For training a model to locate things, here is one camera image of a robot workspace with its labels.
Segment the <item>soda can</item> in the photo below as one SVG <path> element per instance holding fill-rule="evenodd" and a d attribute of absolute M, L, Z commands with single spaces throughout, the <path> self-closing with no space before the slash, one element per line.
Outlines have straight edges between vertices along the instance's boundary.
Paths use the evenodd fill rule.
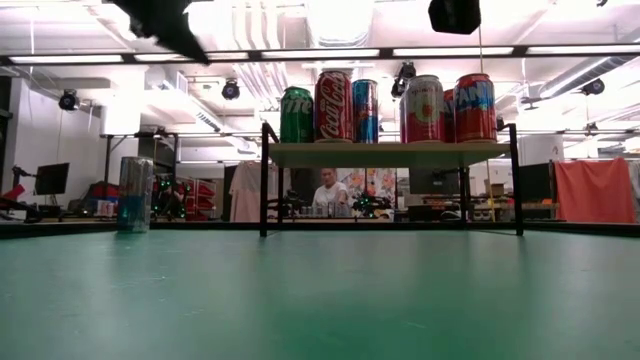
<path fill-rule="evenodd" d="M 444 92 L 444 141 L 456 142 L 455 108 L 453 106 L 453 89 Z"/>
<path fill-rule="evenodd" d="M 442 142 L 444 93 L 438 77 L 420 75 L 411 79 L 403 97 L 407 142 Z"/>
<path fill-rule="evenodd" d="M 400 98 L 400 142 L 403 144 L 407 143 L 407 117 L 405 115 L 405 100 L 404 100 L 404 94 L 403 96 Z"/>
<path fill-rule="evenodd" d="M 291 86 L 280 100 L 280 141 L 313 142 L 313 98 L 306 89 Z"/>
<path fill-rule="evenodd" d="M 378 83 L 358 80 L 353 83 L 353 122 L 355 142 L 378 143 Z"/>
<path fill-rule="evenodd" d="M 454 88 L 458 142 L 496 142 L 497 124 L 493 83 L 487 74 L 458 79 Z"/>
<path fill-rule="evenodd" d="M 353 142 L 351 80 L 341 71 L 325 71 L 316 83 L 315 142 Z"/>
<path fill-rule="evenodd" d="M 148 231 L 153 193 L 153 160 L 135 156 L 123 157 L 118 192 L 118 230 Z"/>

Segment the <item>red towel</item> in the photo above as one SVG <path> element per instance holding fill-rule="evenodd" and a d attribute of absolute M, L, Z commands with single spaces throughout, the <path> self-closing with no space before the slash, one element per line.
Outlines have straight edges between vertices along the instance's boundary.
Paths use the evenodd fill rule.
<path fill-rule="evenodd" d="M 623 159 L 555 163 L 558 219 L 635 223 L 629 168 Z"/>

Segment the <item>person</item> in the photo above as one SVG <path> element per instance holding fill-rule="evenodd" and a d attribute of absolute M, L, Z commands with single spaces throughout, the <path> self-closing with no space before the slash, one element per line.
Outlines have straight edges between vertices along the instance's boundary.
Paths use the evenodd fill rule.
<path fill-rule="evenodd" d="M 313 196 L 314 205 L 327 205 L 330 202 L 346 204 L 347 186 L 337 181 L 336 169 L 322 169 L 322 183 Z"/>

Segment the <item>sprite can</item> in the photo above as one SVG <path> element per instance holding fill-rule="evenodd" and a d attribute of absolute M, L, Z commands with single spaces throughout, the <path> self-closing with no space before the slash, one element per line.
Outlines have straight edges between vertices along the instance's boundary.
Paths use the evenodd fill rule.
<path fill-rule="evenodd" d="M 312 143 L 313 139 L 311 92 L 295 86 L 289 87 L 280 101 L 280 141 Z"/>

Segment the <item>green table surface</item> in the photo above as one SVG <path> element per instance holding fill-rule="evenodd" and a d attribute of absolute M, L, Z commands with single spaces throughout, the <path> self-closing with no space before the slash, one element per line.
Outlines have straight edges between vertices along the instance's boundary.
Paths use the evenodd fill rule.
<path fill-rule="evenodd" d="M 640 241 L 151 231 L 0 241 L 0 359 L 640 359 Z"/>

